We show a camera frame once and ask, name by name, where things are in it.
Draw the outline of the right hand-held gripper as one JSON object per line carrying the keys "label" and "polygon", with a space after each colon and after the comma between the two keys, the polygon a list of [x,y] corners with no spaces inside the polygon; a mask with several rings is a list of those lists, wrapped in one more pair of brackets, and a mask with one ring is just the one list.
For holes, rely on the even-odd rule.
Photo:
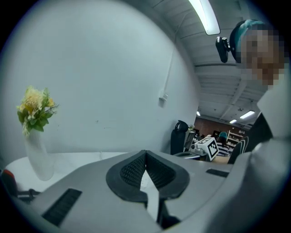
{"label": "right hand-held gripper", "polygon": [[201,161],[211,162],[218,154],[219,149],[214,137],[205,137],[192,143],[190,152],[199,155]]}

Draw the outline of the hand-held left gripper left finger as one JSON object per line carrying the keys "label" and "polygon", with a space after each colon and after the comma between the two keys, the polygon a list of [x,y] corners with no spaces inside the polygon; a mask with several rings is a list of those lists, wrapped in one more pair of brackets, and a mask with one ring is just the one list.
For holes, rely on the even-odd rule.
{"label": "hand-held left gripper left finger", "polygon": [[32,208],[43,215],[69,188],[81,195],[60,225],[70,233],[159,233],[162,228],[149,215],[144,204],[116,196],[106,183],[108,170],[135,152],[121,154],[81,166],[65,176],[33,202]]}

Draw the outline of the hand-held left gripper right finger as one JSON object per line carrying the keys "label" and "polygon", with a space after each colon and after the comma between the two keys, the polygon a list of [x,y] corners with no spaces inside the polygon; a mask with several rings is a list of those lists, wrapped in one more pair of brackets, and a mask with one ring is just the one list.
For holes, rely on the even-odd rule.
{"label": "hand-held left gripper right finger", "polygon": [[273,210],[289,178],[289,141],[271,139],[233,165],[194,163],[183,194],[165,202],[162,233],[252,233]]}

